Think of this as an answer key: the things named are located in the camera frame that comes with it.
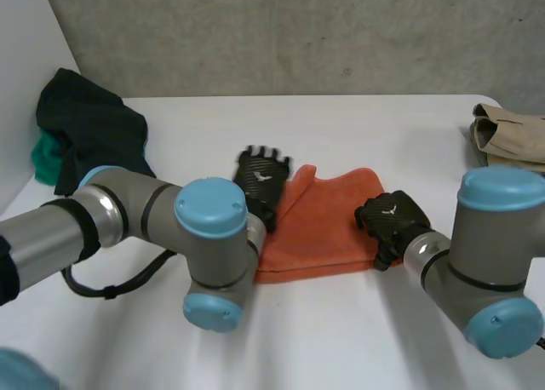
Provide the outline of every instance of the black band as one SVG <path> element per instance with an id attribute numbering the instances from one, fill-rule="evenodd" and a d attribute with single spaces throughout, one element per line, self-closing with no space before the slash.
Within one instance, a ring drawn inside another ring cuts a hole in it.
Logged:
<path id="1" fill-rule="evenodd" d="M 191 280 L 196 282 L 197 284 L 203 286 L 204 288 L 208 289 L 208 290 L 224 290 L 226 288 L 230 288 L 232 287 L 233 285 L 236 285 L 238 284 L 240 281 L 242 281 L 244 279 L 244 277 L 246 276 L 246 273 L 248 272 L 248 269 L 245 269 L 244 272 L 242 272 L 242 274 L 236 278 L 234 281 L 232 282 L 229 282 L 227 284 L 223 284 L 223 285 L 208 285 L 208 284 L 203 284 L 202 282 L 199 282 L 197 281 L 193 276 L 191 276 L 190 274 L 190 277 L 191 277 Z"/>
<path id="2" fill-rule="evenodd" d="M 0 235 L 0 306 L 15 299 L 20 292 L 19 273 L 10 250 L 11 245 Z"/>
<path id="3" fill-rule="evenodd" d="M 422 269 L 422 274 L 420 275 L 420 285 L 422 286 L 423 290 L 426 290 L 426 275 L 427 275 L 427 272 L 429 271 L 429 268 L 432 267 L 432 265 L 436 262 L 436 260 L 439 260 L 443 258 L 445 255 L 448 255 L 449 252 L 450 251 L 448 249 L 438 252 L 437 254 L 432 256 L 431 260 L 429 260 L 426 263 L 426 265 L 424 266 L 424 269 Z"/>
<path id="4" fill-rule="evenodd" d="M 71 198 L 59 198 L 49 201 L 43 206 L 54 205 L 68 212 L 77 221 L 83 234 L 83 249 L 77 262 L 85 261 L 100 249 L 99 232 L 93 217 L 78 201 Z"/>
<path id="5" fill-rule="evenodd" d="M 102 190 L 118 207 L 121 220 L 123 221 L 123 234 L 121 235 L 121 241 L 123 241 L 127 238 L 127 233 L 129 232 L 129 217 L 127 216 L 127 210 L 124 208 L 123 203 L 121 203 L 121 200 L 118 198 L 116 193 L 110 190 L 108 187 L 102 186 L 101 184 L 91 184 L 91 186 Z"/>
<path id="6" fill-rule="evenodd" d="M 150 217 L 150 213 L 152 212 L 152 207 L 155 204 L 155 201 L 159 197 L 159 195 L 164 192 L 167 188 L 172 186 L 171 184 L 163 184 L 162 186 L 159 186 L 150 197 L 149 200 L 147 200 L 146 207 L 144 207 L 144 212 L 142 213 L 142 218 L 140 220 L 140 229 L 142 232 L 142 237 L 149 243 L 150 242 L 150 235 L 147 233 L 147 220 Z"/>
<path id="7" fill-rule="evenodd" d="M 255 246 L 255 244 L 253 242 L 251 242 L 250 240 L 247 241 L 248 242 L 248 245 L 250 246 L 250 248 L 255 252 L 255 254 L 257 255 L 257 260 L 259 260 L 259 250 L 257 249 L 257 247 Z"/>
<path id="8" fill-rule="evenodd" d="M 477 279 L 470 278 L 468 275 L 461 273 L 460 271 L 455 269 L 450 263 L 449 271 L 452 272 L 452 274 L 460 279 L 462 282 L 465 282 L 466 284 L 474 286 L 475 288 L 479 288 L 481 290 L 493 290 L 494 292 L 516 292 L 518 290 L 522 290 L 526 285 L 526 280 L 518 284 L 511 285 L 501 285 L 478 281 Z"/>

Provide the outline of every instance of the orange cloth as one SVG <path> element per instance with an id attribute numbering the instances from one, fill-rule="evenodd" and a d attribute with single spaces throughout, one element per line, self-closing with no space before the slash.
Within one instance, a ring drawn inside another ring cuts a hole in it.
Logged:
<path id="1" fill-rule="evenodd" d="M 364 271 L 377 242 L 359 230 L 354 210 L 384 192 L 374 171 L 356 169 L 331 180 L 304 165 L 286 183 L 277 230 L 267 236 L 257 283 L 269 284 Z"/>

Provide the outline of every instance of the dark green cloth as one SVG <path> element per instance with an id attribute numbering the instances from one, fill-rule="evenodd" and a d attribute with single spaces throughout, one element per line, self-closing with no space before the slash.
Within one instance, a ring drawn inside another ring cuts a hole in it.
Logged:
<path id="1" fill-rule="evenodd" d="M 42 90 L 36 123 L 43 131 L 32 155 L 37 179 L 55 184 L 57 195 L 72 195 L 90 170 L 104 165 L 155 177 L 142 153 L 146 119 L 74 71 L 59 69 Z"/>
<path id="2" fill-rule="evenodd" d="M 40 129 L 40 140 L 32 150 L 31 159 L 36 167 L 36 180 L 54 186 L 59 179 L 62 165 L 60 143 L 48 132 Z"/>

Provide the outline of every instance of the concrete wall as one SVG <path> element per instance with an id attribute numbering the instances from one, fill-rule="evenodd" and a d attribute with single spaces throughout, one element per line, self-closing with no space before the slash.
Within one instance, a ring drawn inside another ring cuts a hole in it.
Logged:
<path id="1" fill-rule="evenodd" d="M 482 94 L 545 113 L 545 0 L 50 0 L 121 96 Z"/>
<path id="2" fill-rule="evenodd" d="M 31 178 L 37 100 L 61 66 L 77 70 L 48 0 L 0 0 L 0 213 Z"/>

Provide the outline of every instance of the white table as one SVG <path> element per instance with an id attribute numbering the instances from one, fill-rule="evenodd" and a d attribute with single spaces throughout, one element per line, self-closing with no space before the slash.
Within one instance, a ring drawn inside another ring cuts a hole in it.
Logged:
<path id="1" fill-rule="evenodd" d="M 129 99 L 150 127 L 158 177 L 186 184 L 230 177 L 248 144 L 277 146 L 329 178 L 370 167 L 402 188 L 450 235 L 456 191 L 474 167 L 462 131 L 477 95 Z M 31 181 L 4 218 L 53 197 Z M 75 268 L 96 287 L 141 270 L 160 248 L 130 239 Z M 535 261 L 527 293 L 545 309 Z M 258 286 L 242 326 L 202 331 L 183 317 L 190 278 L 182 257 L 114 301 L 74 295 L 59 274 L 0 309 L 0 345 L 31 354 L 73 390 L 538 389 L 545 352 L 489 360 L 402 267 Z"/>

